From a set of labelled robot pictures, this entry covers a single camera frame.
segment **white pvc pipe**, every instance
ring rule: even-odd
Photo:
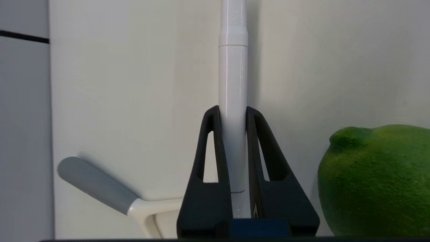
[[[246,0],[221,0],[219,89],[223,141],[234,218],[243,217],[245,198],[245,116],[248,71]]]

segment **gray handle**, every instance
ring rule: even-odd
[[[139,198],[114,178],[78,157],[62,160],[58,165],[58,174],[81,191],[125,215],[130,205]]]

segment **black 3d-printed holder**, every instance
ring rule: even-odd
[[[206,143],[211,131],[218,183],[203,182]],[[251,107],[246,110],[246,132],[253,218],[233,220],[219,107],[214,106],[205,113],[200,128],[196,157],[177,221],[179,238],[315,236],[319,217],[288,166],[264,116]],[[258,141],[270,181],[263,176]]]

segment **white wall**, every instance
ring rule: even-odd
[[[182,196],[201,118],[218,102],[219,9],[215,0],[52,1],[54,167],[80,155],[144,199]],[[425,0],[249,1],[249,105],[319,212],[319,235],[331,235],[316,173],[333,132],[430,128],[429,10]],[[157,217],[165,233],[174,217]],[[59,239],[141,236],[57,175],[55,228]]]

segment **black line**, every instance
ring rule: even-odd
[[[47,38],[42,38],[42,37],[37,37],[37,36],[32,36],[27,34],[19,34],[19,33],[14,33],[14,32],[5,31],[5,30],[0,30],[0,36],[20,39],[20,40],[28,40],[28,41],[39,42],[39,43],[49,43],[49,39]]]

